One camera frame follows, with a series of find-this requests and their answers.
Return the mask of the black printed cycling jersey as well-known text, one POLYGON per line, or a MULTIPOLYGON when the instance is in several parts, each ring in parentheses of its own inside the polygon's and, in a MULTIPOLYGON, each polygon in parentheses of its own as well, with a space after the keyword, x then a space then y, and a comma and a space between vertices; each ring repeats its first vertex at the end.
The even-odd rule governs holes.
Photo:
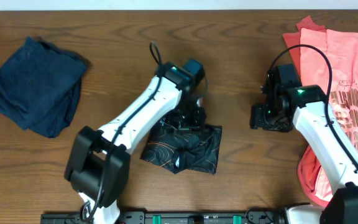
POLYGON ((165 123, 151 129, 140 159, 177 174, 195 170, 215 174, 222 126, 207 124, 203 132, 180 132, 165 123))

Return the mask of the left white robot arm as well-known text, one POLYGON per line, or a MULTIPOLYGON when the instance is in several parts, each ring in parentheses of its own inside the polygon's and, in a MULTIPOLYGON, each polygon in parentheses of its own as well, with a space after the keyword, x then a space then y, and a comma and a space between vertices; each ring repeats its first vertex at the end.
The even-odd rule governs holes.
POLYGON ((179 133, 203 130, 204 116, 193 92, 204 77, 203 65, 196 60, 183 67, 160 64, 145 91, 118 117, 97 130, 88 126, 80 130, 64 177, 84 201, 82 222, 117 221, 117 200, 129 178, 131 154, 167 113, 172 113, 172 126, 179 133))

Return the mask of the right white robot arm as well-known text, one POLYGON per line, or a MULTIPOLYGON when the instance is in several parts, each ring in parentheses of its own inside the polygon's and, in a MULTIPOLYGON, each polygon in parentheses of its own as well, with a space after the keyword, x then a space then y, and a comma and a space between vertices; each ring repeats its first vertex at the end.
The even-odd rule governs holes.
POLYGON ((324 169, 333 194, 325 207, 286 206, 274 215, 274 222, 358 223, 358 151, 325 102, 324 91, 318 85, 303 86, 290 64, 271 68, 261 91, 266 101, 252 106, 250 127, 300 132, 324 169))

